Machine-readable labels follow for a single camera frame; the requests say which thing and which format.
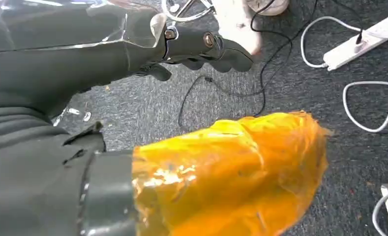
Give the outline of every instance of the transparent plastic wrap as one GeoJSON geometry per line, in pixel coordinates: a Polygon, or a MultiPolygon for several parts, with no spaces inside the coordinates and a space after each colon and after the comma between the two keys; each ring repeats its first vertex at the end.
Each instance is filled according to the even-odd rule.
{"type": "Polygon", "coordinates": [[[276,113],[137,147],[139,236],[275,236],[311,204],[326,135],[304,112],[276,113]]]}
{"type": "Polygon", "coordinates": [[[0,52],[156,47],[166,15],[131,0],[0,0],[0,52]]]}

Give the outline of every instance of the yellow wrapped object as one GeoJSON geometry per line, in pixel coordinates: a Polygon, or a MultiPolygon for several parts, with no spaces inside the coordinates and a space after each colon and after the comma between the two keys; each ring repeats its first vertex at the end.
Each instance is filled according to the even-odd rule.
{"type": "Polygon", "coordinates": [[[275,236],[305,213],[327,168],[326,134],[275,113],[137,147],[140,236],[275,236]]]}

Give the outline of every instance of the metal joint screw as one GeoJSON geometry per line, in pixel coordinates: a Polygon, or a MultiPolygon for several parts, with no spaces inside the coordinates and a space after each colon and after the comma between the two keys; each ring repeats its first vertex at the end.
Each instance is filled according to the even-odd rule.
{"type": "Polygon", "coordinates": [[[91,112],[85,112],[84,118],[82,119],[83,121],[87,122],[91,119],[91,112]]]}
{"type": "Polygon", "coordinates": [[[176,37],[175,32],[171,29],[165,30],[165,38],[166,39],[174,39],[176,37]]]}
{"type": "Polygon", "coordinates": [[[204,43],[208,48],[212,48],[214,46],[214,37],[210,32],[204,34],[204,43]]]}

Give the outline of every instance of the electrical cord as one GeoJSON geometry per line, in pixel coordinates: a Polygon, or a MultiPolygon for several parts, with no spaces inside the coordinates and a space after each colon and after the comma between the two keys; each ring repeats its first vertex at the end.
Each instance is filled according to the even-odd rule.
{"type": "Polygon", "coordinates": [[[184,109],[184,105],[186,103],[186,100],[187,100],[187,97],[188,95],[191,93],[193,87],[197,84],[197,82],[201,79],[201,78],[204,78],[206,81],[208,82],[211,82],[213,83],[214,86],[216,86],[217,89],[221,90],[223,93],[229,95],[229,96],[237,96],[237,97],[250,97],[250,96],[255,96],[255,95],[258,95],[258,94],[262,94],[263,96],[263,104],[262,104],[262,107],[261,109],[256,113],[254,114],[253,116],[256,117],[256,116],[259,116],[264,110],[265,110],[265,107],[266,107],[266,95],[265,95],[265,87],[269,84],[269,82],[273,79],[273,77],[276,75],[276,73],[281,70],[282,68],[284,68],[284,66],[287,65],[288,63],[288,60],[291,56],[291,53],[292,53],[292,48],[293,48],[293,40],[296,39],[299,34],[304,30],[305,26],[308,25],[311,20],[313,19],[314,17],[314,14],[315,14],[315,11],[316,11],[316,8],[317,8],[317,4],[318,4],[318,0],[315,0],[314,1],[314,6],[313,6],[313,9],[311,11],[311,14],[310,14],[310,17],[308,18],[308,20],[299,28],[299,30],[294,34],[294,36],[292,38],[289,38],[288,36],[280,33],[280,32],[276,32],[276,31],[272,31],[272,30],[265,30],[265,29],[256,29],[253,27],[253,23],[255,22],[256,20],[256,17],[257,15],[268,9],[272,4],[273,2],[275,2],[275,0],[271,0],[266,6],[262,7],[261,9],[259,9],[258,11],[256,11],[256,13],[253,15],[252,19],[251,19],[251,22],[250,22],[250,28],[254,31],[254,32],[267,32],[267,33],[273,33],[273,34],[276,34],[276,35],[279,35],[281,37],[284,37],[287,39],[287,41],[285,43],[283,43],[281,46],[279,46],[276,51],[269,57],[268,61],[264,64],[264,66],[262,67],[261,71],[260,71],[260,87],[261,89],[259,91],[256,91],[256,92],[253,92],[253,93],[249,93],[249,94],[240,94],[240,93],[235,93],[235,92],[231,92],[227,89],[224,89],[219,83],[217,83],[216,81],[214,81],[211,77],[208,77],[208,76],[205,76],[205,75],[201,75],[199,76],[198,78],[196,78],[194,80],[194,82],[192,83],[191,87],[188,89],[187,93],[185,94],[183,100],[182,100],[182,104],[181,104],[181,107],[180,107],[180,110],[179,110],[179,114],[178,114],[178,125],[179,127],[186,131],[186,132],[189,132],[190,130],[188,128],[186,128],[184,125],[183,125],[183,122],[182,122],[182,113],[183,113],[183,109],[184,109]],[[275,56],[278,55],[278,53],[287,45],[290,45],[290,49],[289,49],[289,52],[286,56],[286,59],[285,59],[285,62],[279,66],[275,72],[268,78],[267,82],[264,83],[264,80],[263,80],[263,72],[265,71],[266,67],[269,65],[269,63],[271,61],[273,61],[273,59],[275,58],[275,56]]]}
{"type": "MultiPolygon", "coordinates": [[[[357,28],[357,27],[354,27],[354,26],[350,26],[346,23],[344,23],[343,21],[335,18],[335,17],[332,17],[332,16],[323,16],[323,17],[320,17],[316,20],[314,20],[313,22],[311,22],[304,30],[304,32],[302,33],[302,36],[301,36],[301,56],[302,56],[302,59],[304,60],[305,64],[307,64],[308,66],[311,66],[313,68],[324,68],[324,67],[327,67],[328,65],[323,63],[323,64],[319,64],[319,65],[315,65],[315,64],[312,64],[310,63],[306,56],[305,56],[305,48],[304,48],[304,40],[305,40],[305,35],[307,34],[308,30],[317,22],[319,21],[322,21],[322,20],[332,20],[332,21],[335,21],[339,24],[341,24],[342,26],[350,29],[350,30],[354,30],[354,31],[360,31],[360,28],[357,28]]],[[[369,32],[367,30],[363,30],[363,32],[365,32],[366,34],[368,35],[371,35],[373,37],[376,37],[376,38],[384,38],[384,39],[388,39],[388,36],[386,35],[380,35],[380,34],[376,34],[376,33],[373,33],[373,32],[369,32]]]]}
{"type": "Polygon", "coordinates": [[[378,233],[381,236],[387,236],[387,234],[385,234],[384,231],[382,231],[381,227],[378,224],[378,212],[386,200],[388,200],[388,194],[386,194],[381,199],[379,199],[379,201],[375,205],[375,208],[373,208],[373,213],[372,213],[373,226],[375,227],[376,231],[378,231],[378,233]]]}
{"type": "Polygon", "coordinates": [[[354,86],[354,85],[388,85],[388,82],[383,82],[383,81],[360,81],[360,82],[353,82],[353,83],[350,83],[350,84],[346,85],[344,87],[344,89],[343,89],[343,106],[344,106],[344,110],[346,110],[346,114],[350,118],[350,120],[355,125],[357,125],[359,128],[361,128],[363,130],[366,130],[367,132],[377,133],[377,132],[382,131],[388,125],[388,115],[387,115],[384,123],[382,123],[382,125],[379,128],[377,128],[377,129],[370,129],[370,128],[367,128],[367,127],[361,125],[359,122],[357,122],[355,120],[355,118],[352,116],[352,114],[350,113],[349,107],[347,106],[347,90],[351,86],[354,86]]]}
{"type": "Polygon", "coordinates": [[[352,8],[342,4],[341,2],[338,2],[337,0],[332,0],[334,3],[336,3],[337,5],[347,9],[348,11],[352,12],[359,20],[359,26],[360,26],[360,32],[359,32],[359,36],[358,38],[356,39],[356,45],[359,45],[362,41],[362,33],[363,33],[363,24],[362,24],[362,18],[360,17],[360,15],[355,11],[353,10],[352,8]]]}

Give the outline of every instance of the cable connector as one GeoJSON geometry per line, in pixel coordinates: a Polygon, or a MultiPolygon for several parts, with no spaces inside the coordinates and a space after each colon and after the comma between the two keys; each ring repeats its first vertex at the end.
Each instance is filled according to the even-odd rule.
{"type": "Polygon", "coordinates": [[[359,34],[358,38],[356,39],[356,46],[353,49],[353,52],[354,53],[360,52],[362,47],[365,45],[365,43],[366,43],[365,41],[362,41],[362,31],[360,31],[360,34],[359,34]]]}

